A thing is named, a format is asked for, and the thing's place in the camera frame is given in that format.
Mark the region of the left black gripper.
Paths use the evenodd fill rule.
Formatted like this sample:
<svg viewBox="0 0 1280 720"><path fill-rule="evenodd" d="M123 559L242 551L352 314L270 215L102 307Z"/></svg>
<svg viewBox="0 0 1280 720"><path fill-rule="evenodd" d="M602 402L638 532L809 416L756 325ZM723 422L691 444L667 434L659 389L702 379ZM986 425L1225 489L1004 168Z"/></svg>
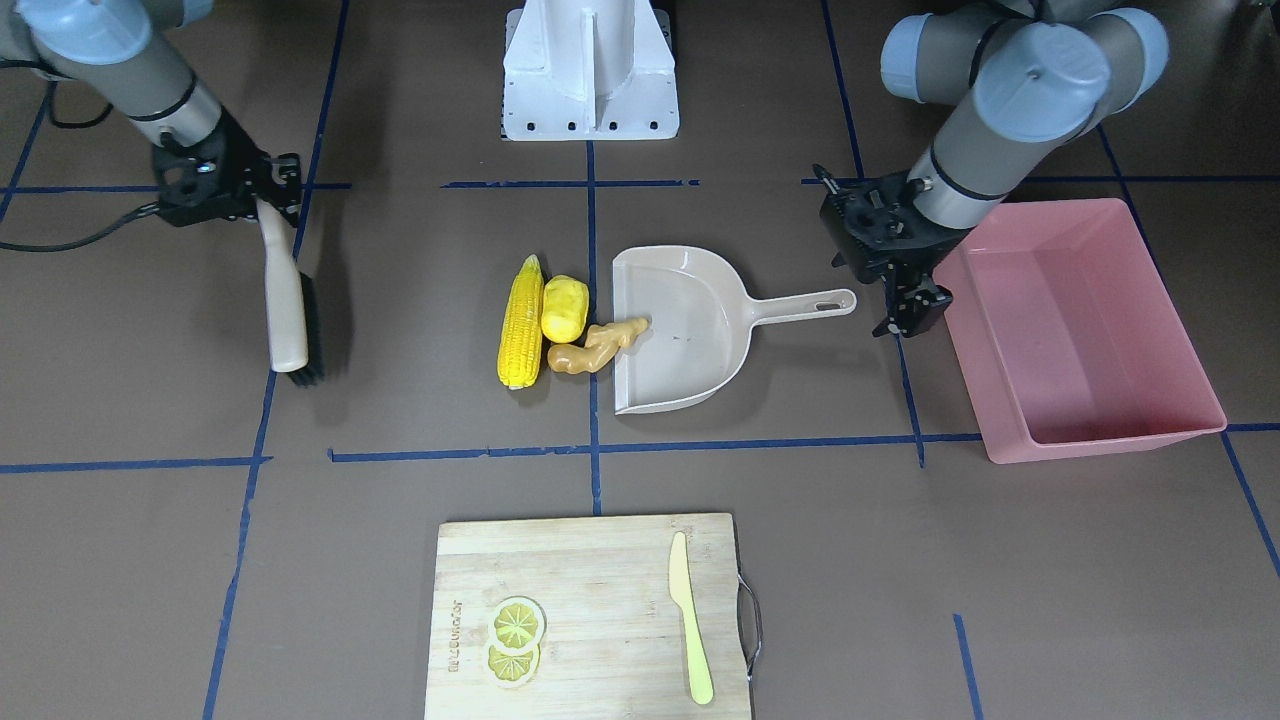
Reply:
<svg viewBox="0 0 1280 720"><path fill-rule="evenodd" d="M972 228L941 225L923 215L888 215L879 224L890 260L884 273L886 315L873 336L916 337L931 331L954 301L948 288L923 279L932 278Z"/></svg>

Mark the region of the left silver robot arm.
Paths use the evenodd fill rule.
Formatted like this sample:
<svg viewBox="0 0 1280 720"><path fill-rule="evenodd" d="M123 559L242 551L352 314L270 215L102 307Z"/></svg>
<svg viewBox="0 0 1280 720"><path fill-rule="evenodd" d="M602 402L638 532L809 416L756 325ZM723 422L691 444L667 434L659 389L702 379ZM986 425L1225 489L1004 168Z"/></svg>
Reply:
<svg viewBox="0 0 1280 720"><path fill-rule="evenodd" d="M879 55L884 87L951 108L923 154L872 192L896 247L878 263L876 333L928 331L951 302L933 270L1047 155L1125 110L1161 77L1166 29L1112 1L982 1L901 19Z"/></svg>

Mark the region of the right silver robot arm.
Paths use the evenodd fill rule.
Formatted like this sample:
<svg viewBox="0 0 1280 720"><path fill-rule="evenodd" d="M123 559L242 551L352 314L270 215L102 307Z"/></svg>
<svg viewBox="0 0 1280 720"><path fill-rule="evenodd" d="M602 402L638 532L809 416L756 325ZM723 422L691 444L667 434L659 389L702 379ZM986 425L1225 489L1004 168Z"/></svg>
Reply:
<svg viewBox="0 0 1280 720"><path fill-rule="evenodd" d="M273 158L165 33L204 19L210 1L5 1L3 58L96 90L152 146L156 211L183 227L255 219L261 202L297 222L300 160Z"/></svg>

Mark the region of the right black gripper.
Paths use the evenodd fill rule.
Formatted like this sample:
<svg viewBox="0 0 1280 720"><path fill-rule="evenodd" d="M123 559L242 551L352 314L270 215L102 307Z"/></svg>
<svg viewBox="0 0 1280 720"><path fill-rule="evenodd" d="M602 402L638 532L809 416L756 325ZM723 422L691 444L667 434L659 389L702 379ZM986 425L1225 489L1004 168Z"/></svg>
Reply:
<svg viewBox="0 0 1280 720"><path fill-rule="evenodd" d="M270 195L275 187L270 156L228 110L223 111L218 129L225 145L220 164L223 184L236 200L233 215L257 217L260 193Z"/></svg>

